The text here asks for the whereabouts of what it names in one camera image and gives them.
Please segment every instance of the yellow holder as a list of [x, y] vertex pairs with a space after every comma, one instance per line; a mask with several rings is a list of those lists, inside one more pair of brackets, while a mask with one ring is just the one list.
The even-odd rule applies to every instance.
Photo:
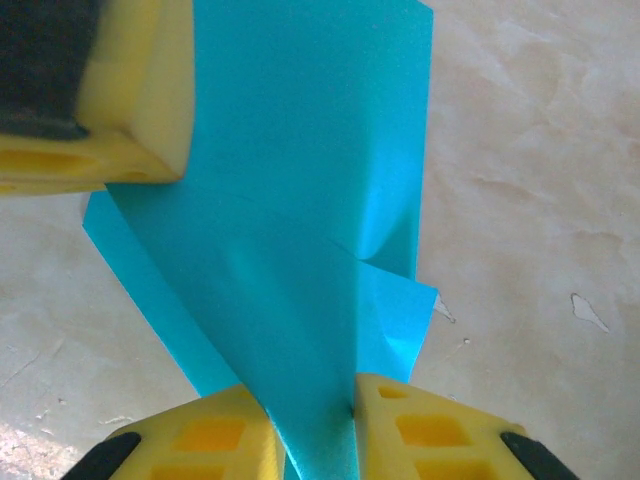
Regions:
[[194, 114], [192, 2], [110, 0], [100, 17], [75, 118], [86, 139], [0, 135], [0, 194], [179, 180]]

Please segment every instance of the white floor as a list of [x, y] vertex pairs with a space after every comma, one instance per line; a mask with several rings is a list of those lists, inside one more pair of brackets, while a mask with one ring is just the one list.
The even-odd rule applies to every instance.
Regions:
[[[583, 479], [640, 478], [640, 9], [432, 2], [414, 383], [525, 425]], [[81, 228], [0, 199], [0, 479], [57, 479], [195, 397]]]

